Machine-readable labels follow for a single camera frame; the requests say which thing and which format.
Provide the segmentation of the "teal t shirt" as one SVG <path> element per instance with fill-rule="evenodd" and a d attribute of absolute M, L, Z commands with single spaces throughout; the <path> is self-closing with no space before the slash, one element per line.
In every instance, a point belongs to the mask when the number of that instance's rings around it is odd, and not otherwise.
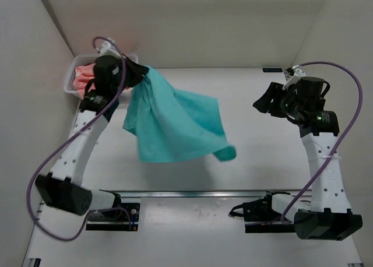
<path fill-rule="evenodd" d="M 142 162 L 175 163 L 210 154 L 225 162 L 237 156 L 218 100 L 176 89 L 154 68 L 133 88 L 123 129 L 136 136 Z"/>

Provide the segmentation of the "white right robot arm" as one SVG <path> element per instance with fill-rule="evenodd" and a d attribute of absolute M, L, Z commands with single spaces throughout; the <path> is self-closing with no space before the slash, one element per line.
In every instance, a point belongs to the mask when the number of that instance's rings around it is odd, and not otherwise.
<path fill-rule="evenodd" d="M 330 84 L 315 77 L 300 77 L 285 85 L 272 82 L 254 102 L 259 112 L 285 118 L 298 126 L 307 154 L 311 200 L 284 191 L 268 191 L 261 199 L 233 207 L 231 217 L 241 217 L 245 232 L 296 233 L 302 240 L 342 241 L 362 228 L 361 215 L 352 212 L 344 191 L 337 146 L 337 115 L 326 111 Z"/>

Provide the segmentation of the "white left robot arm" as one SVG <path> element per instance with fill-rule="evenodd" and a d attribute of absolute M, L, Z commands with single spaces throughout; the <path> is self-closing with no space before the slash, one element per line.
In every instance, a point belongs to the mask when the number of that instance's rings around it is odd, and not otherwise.
<path fill-rule="evenodd" d="M 138 85 L 148 71 L 148 67 L 127 58 L 104 55 L 96 59 L 94 78 L 85 86 L 67 146 L 50 172 L 36 177 L 35 185 L 47 206 L 78 216 L 90 210 L 101 210 L 108 219 L 120 216 L 119 195 L 83 188 L 83 175 L 98 138 L 119 105 L 116 95 L 127 87 Z"/>

